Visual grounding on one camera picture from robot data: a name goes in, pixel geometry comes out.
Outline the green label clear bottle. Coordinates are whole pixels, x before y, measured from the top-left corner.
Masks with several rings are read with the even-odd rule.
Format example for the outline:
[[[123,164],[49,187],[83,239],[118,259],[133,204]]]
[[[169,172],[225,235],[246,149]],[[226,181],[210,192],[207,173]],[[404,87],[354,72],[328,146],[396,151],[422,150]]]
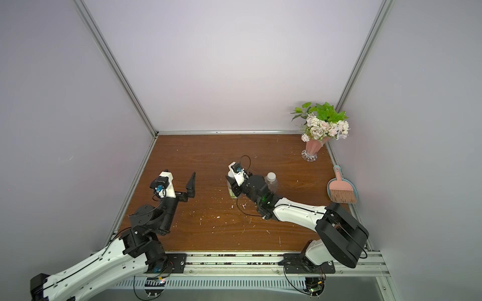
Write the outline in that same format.
[[[230,176],[226,176],[226,179],[227,179],[227,188],[228,188],[228,193],[230,195],[230,197],[232,199],[237,199],[237,196],[233,190],[233,184],[236,183],[235,179],[230,177]]]

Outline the blue label clear bottle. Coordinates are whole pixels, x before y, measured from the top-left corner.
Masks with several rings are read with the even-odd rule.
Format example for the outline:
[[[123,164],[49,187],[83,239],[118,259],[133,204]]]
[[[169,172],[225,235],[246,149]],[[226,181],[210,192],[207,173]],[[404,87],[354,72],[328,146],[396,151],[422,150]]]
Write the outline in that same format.
[[[278,183],[278,179],[276,179],[275,181],[268,181],[266,179],[266,176],[265,176],[265,182],[267,184],[267,187],[269,188],[270,192],[272,193],[276,193],[278,187],[279,187],[279,183]]]

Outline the white bottle cap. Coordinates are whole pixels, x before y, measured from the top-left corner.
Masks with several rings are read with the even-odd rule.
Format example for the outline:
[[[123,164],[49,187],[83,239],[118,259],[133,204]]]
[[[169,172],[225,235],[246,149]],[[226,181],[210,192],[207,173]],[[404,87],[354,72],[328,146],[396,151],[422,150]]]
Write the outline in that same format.
[[[268,181],[275,181],[275,180],[277,179],[277,178],[276,178],[276,174],[273,173],[273,172],[269,172],[269,173],[267,174],[267,176],[266,176],[266,179],[267,179]]]

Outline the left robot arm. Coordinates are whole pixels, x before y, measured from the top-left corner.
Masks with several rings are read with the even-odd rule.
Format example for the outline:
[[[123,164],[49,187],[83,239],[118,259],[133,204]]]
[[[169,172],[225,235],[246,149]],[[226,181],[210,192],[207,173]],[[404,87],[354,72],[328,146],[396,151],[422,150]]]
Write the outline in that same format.
[[[144,205],[129,216],[130,227],[106,247],[62,272],[30,280],[32,300],[89,300],[120,281],[143,273],[162,274],[169,258],[159,240],[170,232],[178,204],[195,197],[194,174],[184,192],[176,191],[165,170],[150,184],[157,206]]]

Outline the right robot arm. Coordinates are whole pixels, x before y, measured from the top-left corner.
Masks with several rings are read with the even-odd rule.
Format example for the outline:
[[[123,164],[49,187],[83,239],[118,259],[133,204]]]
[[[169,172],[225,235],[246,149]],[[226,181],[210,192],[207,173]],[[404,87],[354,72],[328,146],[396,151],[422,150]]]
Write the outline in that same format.
[[[261,218],[297,224],[318,234],[320,238],[307,243],[301,252],[309,264],[320,266],[335,260],[355,268],[367,257],[364,247],[369,231],[339,204],[313,206],[282,198],[258,175],[228,174],[226,179],[233,194],[243,194],[256,205]]]

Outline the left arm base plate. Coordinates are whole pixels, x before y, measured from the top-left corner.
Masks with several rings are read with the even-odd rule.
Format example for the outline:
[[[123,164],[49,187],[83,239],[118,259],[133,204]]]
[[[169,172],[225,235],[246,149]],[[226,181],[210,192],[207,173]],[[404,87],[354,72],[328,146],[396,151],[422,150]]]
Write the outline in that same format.
[[[163,253],[153,260],[148,260],[147,274],[183,273],[187,262],[186,253]]]

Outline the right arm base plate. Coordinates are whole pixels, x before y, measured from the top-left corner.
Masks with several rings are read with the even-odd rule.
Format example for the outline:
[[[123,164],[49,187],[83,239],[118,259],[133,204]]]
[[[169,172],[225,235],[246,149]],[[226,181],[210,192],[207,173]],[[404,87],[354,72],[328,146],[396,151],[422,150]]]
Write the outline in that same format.
[[[283,259],[278,263],[279,266],[284,267],[286,273],[324,273],[324,274],[335,274],[335,266],[333,262],[325,262],[321,265],[315,265],[303,255],[298,253],[285,253]]]

